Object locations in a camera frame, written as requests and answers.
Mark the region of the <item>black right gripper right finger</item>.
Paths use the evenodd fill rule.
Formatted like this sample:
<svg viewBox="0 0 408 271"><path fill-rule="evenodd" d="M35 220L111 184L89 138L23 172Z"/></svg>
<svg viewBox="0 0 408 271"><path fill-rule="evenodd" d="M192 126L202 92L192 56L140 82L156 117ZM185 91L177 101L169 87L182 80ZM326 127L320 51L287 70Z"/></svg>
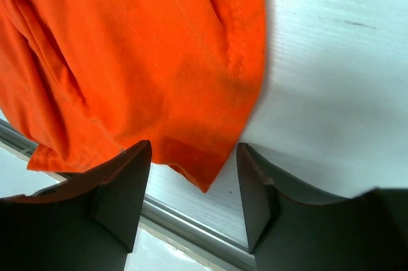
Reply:
<svg viewBox="0 0 408 271"><path fill-rule="evenodd" d="M237 170L248 250L258 270L406 270L407 190L353 198L318 189L246 143Z"/></svg>

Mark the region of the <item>orange t-shirt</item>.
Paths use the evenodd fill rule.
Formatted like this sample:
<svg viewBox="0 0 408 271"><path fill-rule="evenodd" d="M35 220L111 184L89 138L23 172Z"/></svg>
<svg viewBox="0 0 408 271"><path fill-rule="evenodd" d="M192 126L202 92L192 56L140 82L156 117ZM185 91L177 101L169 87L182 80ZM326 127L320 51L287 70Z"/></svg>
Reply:
<svg viewBox="0 0 408 271"><path fill-rule="evenodd" d="M265 0L1 0L1 110L28 169L82 173L142 140L208 191L258 100Z"/></svg>

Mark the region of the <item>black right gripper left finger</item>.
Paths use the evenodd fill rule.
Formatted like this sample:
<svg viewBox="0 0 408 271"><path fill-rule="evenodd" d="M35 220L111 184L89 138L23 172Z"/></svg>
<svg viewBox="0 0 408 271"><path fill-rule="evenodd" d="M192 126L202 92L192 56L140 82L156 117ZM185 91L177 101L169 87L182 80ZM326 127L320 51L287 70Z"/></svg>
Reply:
<svg viewBox="0 0 408 271"><path fill-rule="evenodd" d="M30 196L1 199L2 270L123 270L150 172L143 140Z"/></svg>

